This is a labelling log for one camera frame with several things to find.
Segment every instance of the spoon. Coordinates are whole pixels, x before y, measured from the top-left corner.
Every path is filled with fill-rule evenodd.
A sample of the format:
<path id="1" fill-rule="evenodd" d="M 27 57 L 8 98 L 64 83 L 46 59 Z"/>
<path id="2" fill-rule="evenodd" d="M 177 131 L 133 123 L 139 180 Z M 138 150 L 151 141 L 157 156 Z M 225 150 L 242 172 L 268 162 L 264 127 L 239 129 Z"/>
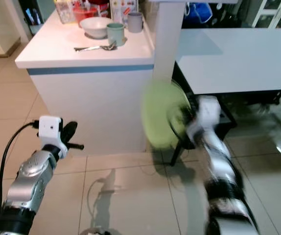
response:
<path id="1" fill-rule="evenodd" d="M 74 47 L 75 51 L 87 51 L 87 50 L 96 50 L 96 49 L 104 49 L 104 50 L 115 50 L 117 48 L 117 43 L 113 42 L 109 46 L 94 46 L 94 47 Z"/>

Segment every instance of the red container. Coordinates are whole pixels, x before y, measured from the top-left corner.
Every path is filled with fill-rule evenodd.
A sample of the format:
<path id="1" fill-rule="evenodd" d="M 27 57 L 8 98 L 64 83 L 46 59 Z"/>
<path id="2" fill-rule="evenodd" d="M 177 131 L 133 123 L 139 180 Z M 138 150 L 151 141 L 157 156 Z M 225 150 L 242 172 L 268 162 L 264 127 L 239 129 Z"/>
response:
<path id="1" fill-rule="evenodd" d="M 97 9 L 94 8 L 94 7 L 91 7 L 90 9 L 87 9 L 85 7 L 83 7 L 83 8 L 82 7 L 75 7 L 75 8 L 73 8 L 73 13 L 74 13 L 76 21 L 78 23 L 78 26 L 81 28 L 80 22 L 83 19 L 97 16 Z"/>

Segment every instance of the chair leg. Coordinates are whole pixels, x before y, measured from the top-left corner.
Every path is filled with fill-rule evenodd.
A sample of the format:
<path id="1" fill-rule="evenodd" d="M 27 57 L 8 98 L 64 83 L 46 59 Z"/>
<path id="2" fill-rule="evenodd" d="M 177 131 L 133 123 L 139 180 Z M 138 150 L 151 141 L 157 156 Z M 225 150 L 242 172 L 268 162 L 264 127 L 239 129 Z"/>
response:
<path id="1" fill-rule="evenodd" d="M 177 158 L 180 155 L 181 149 L 182 149 L 182 146 L 181 146 L 180 142 L 178 142 L 178 144 L 176 145 L 176 148 L 174 150 L 170 166 L 174 166 L 175 165 L 175 162 L 176 162 Z"/>

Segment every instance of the countertop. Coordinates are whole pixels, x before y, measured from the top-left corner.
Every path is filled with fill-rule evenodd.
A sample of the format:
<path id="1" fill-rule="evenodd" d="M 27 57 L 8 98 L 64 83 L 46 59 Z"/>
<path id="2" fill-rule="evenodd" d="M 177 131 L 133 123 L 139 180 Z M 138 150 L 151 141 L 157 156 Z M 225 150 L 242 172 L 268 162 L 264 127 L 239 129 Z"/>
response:
<path id="1" fill-rule="evenodd" d="M 74 47 L 108 45 L 108 39 L 86 37 L 77 23 L 62 24 L 54 11 L 15 62 L 21 69 L 153 65 L 154 48 L 147 29 L 145 22 L 140 33 L 125 29 L 127 41 L 117 50 L 75 52 Z"/>
<path id="2" fill-rule="evenodd" d="M 195 94 L 281 90 L 281 29 L 182 29 L 176 61 Z"/>

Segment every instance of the green cup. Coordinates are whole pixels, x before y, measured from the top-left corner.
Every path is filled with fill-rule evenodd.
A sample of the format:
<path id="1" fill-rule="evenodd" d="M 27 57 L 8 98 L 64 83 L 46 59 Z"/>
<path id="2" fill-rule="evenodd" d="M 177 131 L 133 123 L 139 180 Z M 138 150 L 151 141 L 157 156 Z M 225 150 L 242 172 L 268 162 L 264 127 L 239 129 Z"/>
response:
<path id="1" fill-rule="evenodd" d="M 124 45 L 124 25 L 121 23 L 110 23 L 107 25 L 107 34 L 109 44 L 117 42 L 117 47 Z"/>

